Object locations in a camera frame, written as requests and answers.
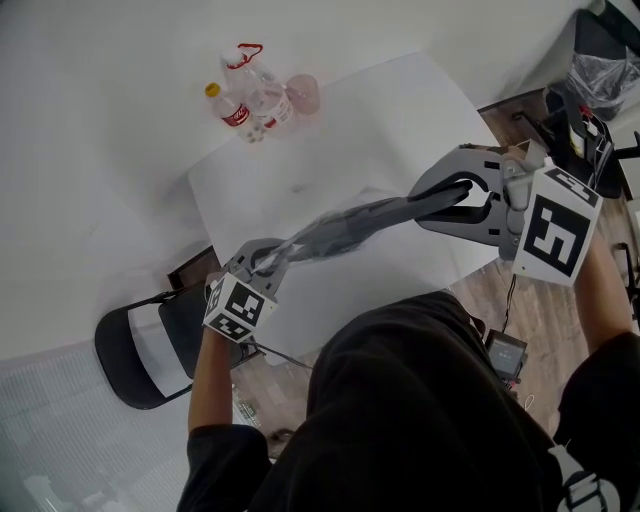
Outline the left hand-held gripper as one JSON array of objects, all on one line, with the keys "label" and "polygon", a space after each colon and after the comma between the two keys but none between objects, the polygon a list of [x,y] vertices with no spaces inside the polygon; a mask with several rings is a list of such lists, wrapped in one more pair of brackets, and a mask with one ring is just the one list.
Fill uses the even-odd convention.
[{"label": "left hand-held gripper", "polygon": [[269,256],[284,239],[244,243],[223,269],[208,278],[203,326],[237,344],[248,341],[277,308],[275,295],[289,268],[285,256]]}]

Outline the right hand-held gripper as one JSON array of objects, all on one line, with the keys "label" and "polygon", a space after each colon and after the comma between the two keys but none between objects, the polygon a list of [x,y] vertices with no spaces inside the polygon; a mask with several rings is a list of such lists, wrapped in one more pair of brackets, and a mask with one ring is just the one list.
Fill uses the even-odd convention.
[{"label": "right hand-held gripper", "polygon": [[575,283],[602,207],[595,190],[537,150],[464,144],[425,171],[409,195],[440,192],[461,180],[498,197],[418,218],[420,227],[493,246],[518,275]]}]

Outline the dark grey bagged garment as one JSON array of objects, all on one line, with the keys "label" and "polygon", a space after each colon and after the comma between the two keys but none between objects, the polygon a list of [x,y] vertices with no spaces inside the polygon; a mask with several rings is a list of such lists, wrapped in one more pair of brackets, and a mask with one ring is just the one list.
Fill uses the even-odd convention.
[{"label": "dark grey bagged garment", "polygon": [[355,252],[381,227],[364,227],[373,212],[398,199],[389,190],[367,186],[327,211],[250,264],[252,275],[303,266]]},{"label": "dark grey bagged garment", "polygon": [[373,228],[374,224],[377,224],[382,231],[436,213],[466,199],[471,188],[470,181],[462,180],[445,190],[426,196],[398,197],[398,199],[375,210],[364,227]]}]

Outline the person's right forearm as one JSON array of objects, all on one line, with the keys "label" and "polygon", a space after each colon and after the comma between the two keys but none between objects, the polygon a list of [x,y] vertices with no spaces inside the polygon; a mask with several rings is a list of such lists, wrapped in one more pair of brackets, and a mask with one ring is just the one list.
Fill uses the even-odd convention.
[{"label": "person's right forearm", "polygon": [[632,312],[616,261],[596,232],[574,282],[577,313],[589,354],[632,331]]}]

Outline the person's left forearm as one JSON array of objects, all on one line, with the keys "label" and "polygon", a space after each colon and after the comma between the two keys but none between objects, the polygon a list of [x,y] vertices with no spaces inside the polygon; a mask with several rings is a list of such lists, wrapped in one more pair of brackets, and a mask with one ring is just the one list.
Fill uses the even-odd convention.
[{"label": "person's left forearm", "polygon": [[233,423],[231,357],[228,340],[205,327],[192,382],[188,432]]}]

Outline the black folding chair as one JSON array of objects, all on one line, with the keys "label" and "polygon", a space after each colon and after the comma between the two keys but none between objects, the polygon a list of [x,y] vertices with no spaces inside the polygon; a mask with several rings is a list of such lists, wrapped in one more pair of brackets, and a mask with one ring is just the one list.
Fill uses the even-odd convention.
[{"label": "black folding chair", "polygon": [[116,308],[100,319],[94,335],[96,354],[107,382],[124,404],[137,410],[152,410],[192,389],[187,385],[170,394],[160,390],[136,347],[129,313],[146,306],[157,308],[160,331],[166,335],[171,353],[177,356],[185,375],[192,378],[202,341],[206,305],[205,284],[198,282]]}]

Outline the black office chair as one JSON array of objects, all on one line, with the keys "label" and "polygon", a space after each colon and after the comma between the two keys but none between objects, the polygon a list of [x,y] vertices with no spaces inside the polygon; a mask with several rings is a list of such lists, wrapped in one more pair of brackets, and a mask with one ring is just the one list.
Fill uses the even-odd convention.
[{"label": "black office chair", "polygon": [[561,168],[591,186],[601,196],[618,199],[631,196],[621,162],[640,158],[640,132],[635,144],[615,145],[609,123],[582,105],[567,88],[566,78],[575,52],[609,59],[621,58],[629,49],[640,57],[640,28],[610,0],[577,12],[574,43],[566,74],[544,90],[548,116],[536,120],[525,111],[512,115],[526,119]]}]

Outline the green label plastic bottle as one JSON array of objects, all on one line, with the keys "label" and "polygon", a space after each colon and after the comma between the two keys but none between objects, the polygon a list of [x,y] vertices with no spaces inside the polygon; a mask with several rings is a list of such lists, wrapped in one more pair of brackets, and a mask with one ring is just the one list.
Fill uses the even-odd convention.
[{"label": "green label plastic bottle", "polygon": [[244,400],[235,396],[233,398],[233,420],[235,424],[252,426],[256,429],[261,427],[256,410],[253,406]]}]

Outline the red label bottle yellow cap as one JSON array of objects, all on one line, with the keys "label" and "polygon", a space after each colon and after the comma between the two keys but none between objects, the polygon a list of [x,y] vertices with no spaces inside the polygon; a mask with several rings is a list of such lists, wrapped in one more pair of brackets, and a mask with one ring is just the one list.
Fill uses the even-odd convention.
[{"label": "red label bottle yellow cap", "polygon": [[265,129],[252,117],[241,92],[223,89],[215,82],[209,83],[204,92],[216,117],[244,142],[255,144],[264,139]]}]

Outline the black device with screen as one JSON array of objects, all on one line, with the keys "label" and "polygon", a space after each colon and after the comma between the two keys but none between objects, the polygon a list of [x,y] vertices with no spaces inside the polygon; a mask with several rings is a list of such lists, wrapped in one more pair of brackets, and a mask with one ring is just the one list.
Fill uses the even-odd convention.
[{"label": "black device with screen", "polygon": [[520,373],[528,358],[528,345],[504,332],[491,329],[485,347],[491,365],[501,381],[508,388],[519,384]]}]

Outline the pink translucent cup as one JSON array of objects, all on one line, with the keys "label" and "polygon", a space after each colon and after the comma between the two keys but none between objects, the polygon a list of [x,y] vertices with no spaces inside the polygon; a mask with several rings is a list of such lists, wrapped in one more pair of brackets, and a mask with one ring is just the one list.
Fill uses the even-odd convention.
[{"label": "pink translucent cup", "polygon": [[298,113],[313,115],[320,108],[320,93],[316,79],[309,74],[298,74],[286,82],[286,93]]}]

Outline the bin with clear plastic bag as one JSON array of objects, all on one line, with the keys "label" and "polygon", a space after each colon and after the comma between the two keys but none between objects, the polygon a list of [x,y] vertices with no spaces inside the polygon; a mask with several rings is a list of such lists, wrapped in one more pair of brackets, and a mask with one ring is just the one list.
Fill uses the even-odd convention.
[{"label": "bin with clear plastic bag", "polygon": [[575,52],[566,83],[580,104],[600,119],[611,121],[640,83],[640,57],[629,49],[615,59]]}]

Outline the black chair wheel base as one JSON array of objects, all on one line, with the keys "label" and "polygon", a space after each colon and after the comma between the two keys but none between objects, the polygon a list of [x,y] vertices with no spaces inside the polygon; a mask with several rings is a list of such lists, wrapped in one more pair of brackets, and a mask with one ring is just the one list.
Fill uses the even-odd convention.
[{"label": "black chair wheel base", "polygon": [[626,262],[626,284],[625,289],[632,309],[632,318],[640,330],[640,262],[634,265],[629,245],[625,242],[616,243],[613,249],[623,252]]}]

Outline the person's black shirt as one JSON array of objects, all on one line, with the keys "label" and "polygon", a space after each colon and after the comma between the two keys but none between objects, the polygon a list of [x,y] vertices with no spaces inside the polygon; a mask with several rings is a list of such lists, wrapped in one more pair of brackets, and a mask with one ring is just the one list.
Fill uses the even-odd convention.
[{"label": "person's black shirt", "polygon": [[195,430],[177,512],[556,512],[556,445],[616,487],[622,512],[640,512],[640,337],[589,356],[559,411],[548,435],[451,294],[406,299],[327,343],[276,461],[254,428]]}]

